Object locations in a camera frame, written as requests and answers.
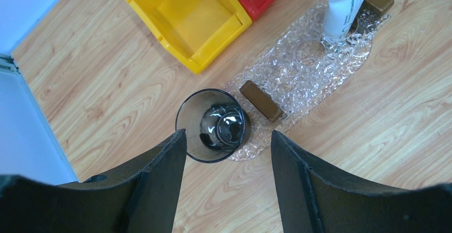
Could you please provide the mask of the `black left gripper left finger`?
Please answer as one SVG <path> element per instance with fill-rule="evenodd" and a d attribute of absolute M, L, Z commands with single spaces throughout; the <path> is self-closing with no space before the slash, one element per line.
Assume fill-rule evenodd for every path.
<path fill-rule="evenodd" d="M 171 232 L 186 161 L 177 130 L 88 180 L 53 186 L 1 176 L 1 232 Z"/>

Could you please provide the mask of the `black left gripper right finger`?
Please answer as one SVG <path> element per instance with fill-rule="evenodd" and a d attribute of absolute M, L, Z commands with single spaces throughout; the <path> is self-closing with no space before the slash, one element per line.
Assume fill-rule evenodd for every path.
<path fill-rule="evenodd" d="M 284 232 L 451 232 L 451 184 L 406 190 L 342 170 L 272 132 Z"/>

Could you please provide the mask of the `clear textured toiletry holder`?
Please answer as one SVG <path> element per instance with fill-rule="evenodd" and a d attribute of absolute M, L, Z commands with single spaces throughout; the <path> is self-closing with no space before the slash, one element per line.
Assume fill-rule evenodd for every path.
<path fill-rule="evenodd" d="M 328 4 L 320 1 L 232 86 L 260 112 L 260 124 L 295 122 L 361 67 L 393 5 L 364 0 L 346 37 L 333 41 L 322 33 Z"/>

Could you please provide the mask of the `white toothpaste tube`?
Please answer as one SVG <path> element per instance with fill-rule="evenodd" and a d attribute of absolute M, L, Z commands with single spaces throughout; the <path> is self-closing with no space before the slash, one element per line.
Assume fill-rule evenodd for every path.
<path fill-rule="evenodd" d="M 364 0 L 328 0 L 322 29 L 324 36 L 339 41 L 346 37 Z"/>

